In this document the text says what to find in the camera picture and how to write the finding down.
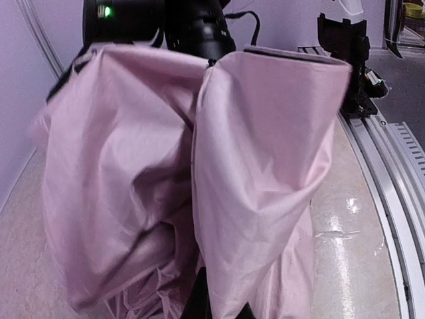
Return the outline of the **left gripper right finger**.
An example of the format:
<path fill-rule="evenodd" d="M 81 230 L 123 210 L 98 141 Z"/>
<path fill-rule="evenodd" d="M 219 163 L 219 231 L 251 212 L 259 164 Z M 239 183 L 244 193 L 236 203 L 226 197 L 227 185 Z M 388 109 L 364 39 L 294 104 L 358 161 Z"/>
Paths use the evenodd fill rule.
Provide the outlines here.
<path fill-rule="evenodd" d="M 256 319 L 249 303 L 244 305 L 243 309 L 238 314 L 237 319 Z"/>

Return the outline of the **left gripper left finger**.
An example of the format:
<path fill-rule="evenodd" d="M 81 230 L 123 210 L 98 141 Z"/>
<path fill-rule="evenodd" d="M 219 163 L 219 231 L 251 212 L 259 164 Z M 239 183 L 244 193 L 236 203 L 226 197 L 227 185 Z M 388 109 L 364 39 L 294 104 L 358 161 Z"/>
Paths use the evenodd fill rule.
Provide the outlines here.
<path fill-rule="evenodd" d="M 201 267 L 190 297 L 183 309 L 181 319 L 211 319 L 211 305 L 209 300 L 207 272 L 205 267 Z"/>

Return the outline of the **pink and black umbrella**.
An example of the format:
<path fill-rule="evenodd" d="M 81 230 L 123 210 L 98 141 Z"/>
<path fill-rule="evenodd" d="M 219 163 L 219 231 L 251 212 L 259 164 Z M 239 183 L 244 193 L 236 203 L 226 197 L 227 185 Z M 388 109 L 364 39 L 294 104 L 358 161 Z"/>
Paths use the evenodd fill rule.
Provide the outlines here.
<path fill-rule="evenodd" d="M 203 58 L 108 45 L 30 132 L 68 304 L 180 318 L 206 268 L 213 318 L 309 318 L 309 204 L 332 162 L 351 67 L 251 47 Z"/>

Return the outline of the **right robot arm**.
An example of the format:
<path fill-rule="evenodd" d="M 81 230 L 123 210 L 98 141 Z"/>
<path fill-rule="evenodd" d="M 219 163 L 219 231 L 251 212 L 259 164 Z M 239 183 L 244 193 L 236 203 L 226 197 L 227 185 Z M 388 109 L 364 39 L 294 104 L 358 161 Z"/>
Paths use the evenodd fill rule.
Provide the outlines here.
<path fill-rule="evenodd" d="M 85 0 L 82 8 L 83 46 L 78 57 L 94 43 L 149 42 L 159 48 L 205 58 L 209 66 L 236 45 L 226 24 L 246 11 L 223 12 L 228 1 L 117 1 Z"/>

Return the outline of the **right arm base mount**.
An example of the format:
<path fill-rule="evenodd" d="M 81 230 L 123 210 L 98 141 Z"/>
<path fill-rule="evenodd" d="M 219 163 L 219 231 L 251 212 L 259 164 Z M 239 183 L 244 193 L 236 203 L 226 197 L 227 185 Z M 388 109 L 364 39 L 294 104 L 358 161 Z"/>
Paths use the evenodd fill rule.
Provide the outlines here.
<path fill-rule="evenodd" d="M 369 59 L 370 42 L 367 36 L 367 22 L 352 23 L 328 19 L 325 14 L 317 18 L 318 40 L 323 50 L 332 58 L 343 60 L 352 67 L 350 83 L 341 113 L 345 118 L 366 118 L 378 113 L 373 98 L 388 94 L 384 80 L 366 66 Z"/>

